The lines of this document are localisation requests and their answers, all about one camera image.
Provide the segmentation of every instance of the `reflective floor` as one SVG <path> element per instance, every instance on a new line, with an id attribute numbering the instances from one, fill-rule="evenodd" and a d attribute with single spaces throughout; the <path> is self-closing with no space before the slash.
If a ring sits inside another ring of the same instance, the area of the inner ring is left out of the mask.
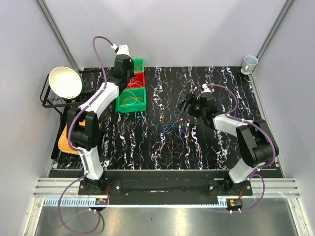
<path id="1" fill-rule="evenodd" d="M 254 204 L 245 199 L 244 208 Z M 84 208 L 64 207 L 64 220 Z M 107 208 L 101 212 L 103 223 L 95 233 L 100 236 L 296 236 L 288 204 L 283 199 L 264 199 L 252 211 L 241 214 L 210 212 L 193 208 Z M 68 222 L 77 231 L 88 231 L 97 216 L 84 212 Z M 44 207 L 36 235 L 70 236 L 60 225 L 57 207 Z"/>

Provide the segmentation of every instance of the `blue cable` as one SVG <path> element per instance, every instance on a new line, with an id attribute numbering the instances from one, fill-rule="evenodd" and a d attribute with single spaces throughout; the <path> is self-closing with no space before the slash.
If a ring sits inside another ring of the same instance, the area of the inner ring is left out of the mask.
<path id="1" fill-rule="evenodd" d="M 175 128 L 178 128 L 178 130 L 180 131 L 180 133 L 184 133 L 184 135 L 186 136 L 186 132 L 185 132 L 184 130 L 182 130 L 181 127 L 172 124 L 172 116 L 174 115 L 174 113 L 185 114 L 185 112 L 174 111 L 174 112 L 171 114 L 171 116 L 170 116 L 170 123 L 167 123 L 167 124 L 162 125 L 161 130 L 163 130 L 163 131 L 161 131 L 159 134 L 158 134 L 158 132 L 157 132 L 157 128 L 158 128 L 158 125 L 159 125 L 159 124 L 156 125 L 156 129 L 155 129 L 156 135 L 160 136 L 161 134 L 172 134 L 172 133 L 174 132 L 175 135 L 176 135 L 178 138 L 180 138 L 180 139 L 185 139 L 185 138 L 186 138 L 186 137 L 181 137 L 180 134 L 176 134 L 176 132 L 175 132 Z"/>

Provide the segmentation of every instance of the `white wall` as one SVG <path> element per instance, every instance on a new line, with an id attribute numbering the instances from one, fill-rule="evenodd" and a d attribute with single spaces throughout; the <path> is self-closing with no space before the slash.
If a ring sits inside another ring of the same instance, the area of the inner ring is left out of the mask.
<path id="1" fill-rule="evenodd" d="M 285 0 L 46 0 L 80 67 L 101 34 L 147 66 L 240 65 L 256 55 Z M 114 54 L 97 42 L 105 65 Z"/>
<path id="2" fill-rule="evenodd" d="M 254 72 L 285 172 L 315 232 L 315 1 L 297 0 Z"/>
<path id="3" fill-rule="evenodd" d="M 0 32 L 0 235 L 17 236 L 59 125 L 39 94 L 47 74 L 68 63 L 34 0 L 0 0 Z"/>

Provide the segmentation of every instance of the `plastic bin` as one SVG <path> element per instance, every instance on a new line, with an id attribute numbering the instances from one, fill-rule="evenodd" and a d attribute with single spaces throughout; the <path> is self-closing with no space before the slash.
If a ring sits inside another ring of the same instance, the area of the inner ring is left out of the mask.
<path id="1" fill-rule="evenodd" d="M 143 58 L 132 58 L 134 64 L 134 72 L 144 72 L 144 60 Z"/>
<path id="2" fill-rule="evenodd" d="M 125 89 L 116 99 L 116 112 L 142 112 L 147 109 L 146 88 Z"/>
<path id="3" fill-rule="evenodd" d="M 128 81 L 127 89 L 142 88 L 146 86 L 144 73 L 134 73 L 135 77 Z"/>

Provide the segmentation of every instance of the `white bowl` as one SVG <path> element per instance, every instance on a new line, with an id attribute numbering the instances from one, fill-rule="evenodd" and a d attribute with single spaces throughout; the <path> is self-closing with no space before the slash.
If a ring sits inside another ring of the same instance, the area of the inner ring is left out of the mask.
<path id="1" fill-rule="evenodd" d="M 62 98 L 75 98 L 82 90 L 81 75 L 66 66 L 53 69 L 48 82 L 54 93 Z"/>

